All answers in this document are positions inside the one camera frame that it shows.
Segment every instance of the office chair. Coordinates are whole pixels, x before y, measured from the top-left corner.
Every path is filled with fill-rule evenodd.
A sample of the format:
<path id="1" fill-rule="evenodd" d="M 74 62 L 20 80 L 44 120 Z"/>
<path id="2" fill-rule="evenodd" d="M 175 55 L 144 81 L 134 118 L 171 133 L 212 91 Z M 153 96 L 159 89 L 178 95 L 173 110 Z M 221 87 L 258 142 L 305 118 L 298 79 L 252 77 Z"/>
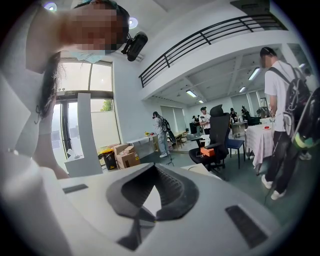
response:
<path id="1" fill-rule="evenodd" d="M 200 140 L 203 139 L 195 138 L 191 141 L 196 141 L 198 148 L 191 149 L 189 151 L 189 156 L 196 164 L 203 164 L 209 172 L 213 172 L 225 181 L 225 176 L 220 173 L 219 170 L 220 167 L 223 169 L 226 167 L 225 158 L 229 154 L 227 139 L 230 132 L 230 114 L 224 113 L 221 107 L 222 105 L 218 105 L 210 110 L 210 145 L 204 147 L 205 149 L 214 149 L 215 155 L 201 156 L 200 148 L 204 146 L 204 143 L 201 143 Z"/>

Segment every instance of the window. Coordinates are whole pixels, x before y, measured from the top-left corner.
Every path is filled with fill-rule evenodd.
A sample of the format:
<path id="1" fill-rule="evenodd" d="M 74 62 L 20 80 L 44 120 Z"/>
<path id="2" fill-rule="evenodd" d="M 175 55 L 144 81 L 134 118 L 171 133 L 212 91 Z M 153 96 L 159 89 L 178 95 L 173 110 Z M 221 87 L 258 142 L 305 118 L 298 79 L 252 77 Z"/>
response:
<path id="1" fill-rule="evenodd" d="M 111 66 L 92 65 L 90 90 L 112 91 Z"/>
<path id="2" fill-rule="evenodd" d="M 86 145 L 81 144 L 78 126 L 78 92 L 87 91 L 91 94 L 90 112 L 92 133 L 97 152 L 102 148 L 120 143 L 116 115 L 114 112 L 112 66 L 110 63 L 98 61 L 63 62 L 60 91 L 74 91 L 68 95 L 59 95 L 56 99 L 56 123 L 59 128 L 52 129 L 52 148 L 63 157 L 61 167 L 65 167 L 68 149 L 76 155 L 83 155 Z"/>
<path id="3" fill-rule="evenodd" d="M 58 89 L 65 91 L 88 90 L 90 63 L 63 62 Z"/>

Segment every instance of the black pants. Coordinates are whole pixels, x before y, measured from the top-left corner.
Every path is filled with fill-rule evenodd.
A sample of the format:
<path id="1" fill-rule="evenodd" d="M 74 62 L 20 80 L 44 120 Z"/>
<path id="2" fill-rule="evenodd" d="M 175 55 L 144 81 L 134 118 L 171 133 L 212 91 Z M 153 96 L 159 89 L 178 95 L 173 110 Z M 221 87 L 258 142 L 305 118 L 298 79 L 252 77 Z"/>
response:
<path id="1" fill-rule="evenodd" d="M 283 171 L 276 181 L 275 190 L 281 194 L 288 186 L 289 180 L 294 173 L 299 151 L 291 143 L 291 139 L 285 131 L 275 131 L 273 135 L 275 152 L 271 158 L 271 165 L 265 175 L 267 182 L 273 182 L 283 162 Z"/>

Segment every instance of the gray floor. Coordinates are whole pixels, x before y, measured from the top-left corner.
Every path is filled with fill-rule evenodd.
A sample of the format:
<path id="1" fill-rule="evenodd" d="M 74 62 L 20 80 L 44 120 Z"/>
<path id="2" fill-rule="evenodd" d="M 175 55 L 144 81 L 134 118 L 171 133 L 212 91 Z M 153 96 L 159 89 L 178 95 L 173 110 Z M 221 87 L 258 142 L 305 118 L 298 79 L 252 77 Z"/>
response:
<path id="1" fill-rule="evenodd" d="M 240 169 L 238 169 L 238 155 L 232 154 L 232 158 L 228 155 L 225 159 L 226 168 L 223 171 L 229 183 L 247 193 L 262 205 L 265 203 L 265 206 L 276 216 L 280 224 L 284 225 L 288 221 L 298 217 L 301 210 L 304 209 L 305 204 L 308 202 L 310 191 L 312 191 L 315 181 L 318 179 L 320 151 L 314 149 L 310 153 L 313 156 L 312 160 L 297 161 L 297 166 L 288 185 L 286 195 L 276 201 L 270 198 L 272 191 L 266 189 L 261 183 L 261 175 L 267 171 L 269 159 L 265 159 L 263 162 L 260 170 L 261 175 L 256 176 L 252 157 L 250 160 L 246 158 L 244 162 L 243 154 L 240 154 Z M 141 163 L 155 162 L 167 164 L 170 162 L 169 157 L 159 158 L 159 155 L 157 152 L 152 153 L 142 158 Z M 175 167 L 194 164 L 186 153 L 173 152 L 171 156 Z"/>

